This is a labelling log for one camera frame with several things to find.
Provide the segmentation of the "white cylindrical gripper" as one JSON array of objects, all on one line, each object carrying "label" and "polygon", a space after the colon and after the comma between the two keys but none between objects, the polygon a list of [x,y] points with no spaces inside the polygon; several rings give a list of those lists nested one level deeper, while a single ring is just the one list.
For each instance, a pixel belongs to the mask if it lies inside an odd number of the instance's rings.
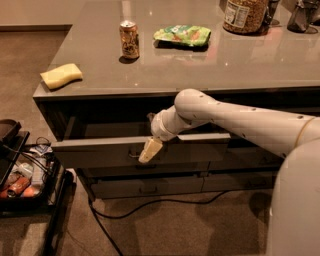
[{"label": "white cylindrical gripper", "polygon": [[148,120],[151,122],[150,137],[144,144],[144,148],[139,156],[140,163],[148,163],[162,149],[163,142],[175,138],[182,128],[182,119],[177,114],[175,108],[169,108],[159,113],[148,113]]}]

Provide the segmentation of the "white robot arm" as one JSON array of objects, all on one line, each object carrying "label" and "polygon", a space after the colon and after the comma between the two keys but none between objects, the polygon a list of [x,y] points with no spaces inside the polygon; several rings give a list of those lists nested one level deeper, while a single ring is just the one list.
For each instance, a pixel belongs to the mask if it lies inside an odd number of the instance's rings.
[{"label": "white robot arm", "polygon": [[164,141],[212,122],[284,159],[273,189],[266,256],[320,256],[320,118],[224,103],[195,89],[151,121],[139,157],[149,162]]}]

